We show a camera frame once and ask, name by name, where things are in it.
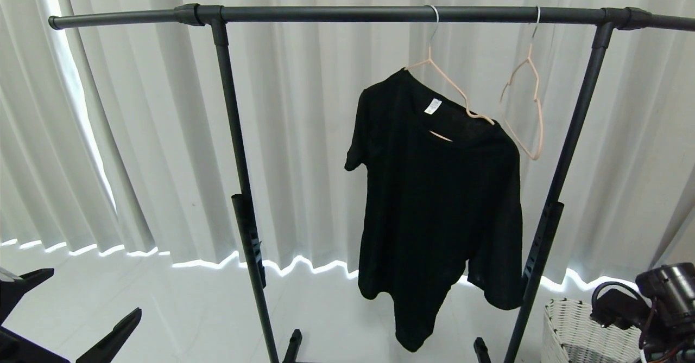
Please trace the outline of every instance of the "hanger hook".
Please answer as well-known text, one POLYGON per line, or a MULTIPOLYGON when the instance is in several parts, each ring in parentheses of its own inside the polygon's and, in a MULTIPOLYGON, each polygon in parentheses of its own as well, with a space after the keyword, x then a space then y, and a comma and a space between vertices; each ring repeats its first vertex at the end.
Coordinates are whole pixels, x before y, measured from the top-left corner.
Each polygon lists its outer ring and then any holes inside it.
POLYGON ((432 8, 432 10, 434 10, 434 14, 437 16, 437 25, 434 27, 434 32, 432 32, 432 36, 429 37, 429 46, 432 47, 432 39, 434 39, 434 34, 437 33, 437 29, 439 28, 439 11, 437 10, 437 8, 434 7, 434 5, 426 6, 432 8))
POLYGON ((533 29, 533 34, 531 35, 531 40, 536 37, 536 31, 538 31, 538 24, 541 23, 541 7, 536 7, 538 9, 538 15, 536 17, 536 27, 533 29))

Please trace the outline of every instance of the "horizontal bar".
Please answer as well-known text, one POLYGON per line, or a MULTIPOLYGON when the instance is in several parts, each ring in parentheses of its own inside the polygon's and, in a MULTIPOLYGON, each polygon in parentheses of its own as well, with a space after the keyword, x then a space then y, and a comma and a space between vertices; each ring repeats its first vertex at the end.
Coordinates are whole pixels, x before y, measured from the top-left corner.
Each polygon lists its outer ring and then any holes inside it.
MULTIPOLYGON (((536 7, 437 7, 441 22, 535 22, 536 7)), ((430 7, 222 7, 226 22, 434 22, 430 7)), ((541 8, 541 22, 597 25, 613 22, 620 27, 627 9, 541 8)), ((54 29, 96 25, 177 22, 175 10, 144 10, 112 14, 51 16, 54 29)), ((652 15, 649 27, 695 31, 695 19, 652 15)))

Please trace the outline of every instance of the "clothing label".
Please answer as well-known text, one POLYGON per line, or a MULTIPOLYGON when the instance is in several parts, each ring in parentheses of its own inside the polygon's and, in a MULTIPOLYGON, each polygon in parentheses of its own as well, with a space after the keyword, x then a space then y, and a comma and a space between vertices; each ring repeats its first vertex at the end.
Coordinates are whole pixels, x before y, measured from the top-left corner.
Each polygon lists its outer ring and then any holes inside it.
POLYGON ((427 109, 425 109, 425 113, 429 113, 429 115, 432 115, 437 110, 437 108, 439 108, 440 105, 441 99, 433 98, 432 102, 429 104, 427 109))

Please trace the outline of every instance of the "black garment rack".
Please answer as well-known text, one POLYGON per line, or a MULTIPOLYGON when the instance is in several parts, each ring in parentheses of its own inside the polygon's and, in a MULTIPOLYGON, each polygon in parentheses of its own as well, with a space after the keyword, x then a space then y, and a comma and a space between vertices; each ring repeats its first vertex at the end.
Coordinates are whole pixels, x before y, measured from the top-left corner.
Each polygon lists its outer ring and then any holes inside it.
MULTIPOLYGON (((437 7, 440 22, 536 22, 536 7, 437 7)), ((231 140, 236 158, 236 168, 241 183, 241 193, 233 195, 232 203, 241 233, 244 256, 248 264, 251 286, 256 298, 261 328, 266 340, 271 363, 280 363, 273 330, 270 325, 268 306, 263 288, 266 285, 265 271, 261 263, 261 248, 256 229, 256 217, 251 200, 246 154, 241 134, 239 110, 234 91, 234 81, 229 61, 229 40, 225 25, 228 22, 434 22, 430 7, 223 7, 222 5, 186 4, 167 10, 144 10, 131 12, 111 12, 110 14, 51 16, 48 20, 53 29, 89 27, 117 24, 146 24, 154 22, 179 22, 192 26, 210 25, 218 55, 219 73, 222 76, 224 101, 228 111, 231 140)), ((536 297, 541 276, 553 245, 559 219, 563 213, 563 203, 559 202, 560 192, 569 170, 572 155, 577 146, 584 118, 589 109, 591 96, 596 87, 611 34, 614 29, 633 30, 643 28, 673 29, 695 31, 695 19, 651 14, 638 8, 543 8, 541 23, 586 24, 596 26, 591 45, 589 63, 584 72, 584 80, 577 103, 560 153, 553 182, 536 229, 531 252, 524 266, 522 279, 525 286, 523 304, 516 318, 504 363, 514 363, 519 352, 521 338, 528 323, 533 301, 536 297)), ((302 333, 296 329, 283 363, 296 363, 297 353, 302 343, 302 333)), ((481 363, 489 363, 490 358, 482 339, 476 339, 474 349, 481 363)))

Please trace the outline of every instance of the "black t-shirt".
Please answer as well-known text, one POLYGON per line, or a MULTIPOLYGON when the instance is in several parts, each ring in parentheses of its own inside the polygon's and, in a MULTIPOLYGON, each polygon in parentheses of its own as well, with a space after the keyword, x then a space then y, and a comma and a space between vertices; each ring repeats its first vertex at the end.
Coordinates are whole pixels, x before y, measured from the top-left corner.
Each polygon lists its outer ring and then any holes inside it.
POLYGON ((519 151, 499 123, 402 69, 363 91, 347 153, 346 170, 368 171, 358 285, 367 299, 392 296, 404 348, 432 334, 466 260, 489 303, 521 305, 519 151))

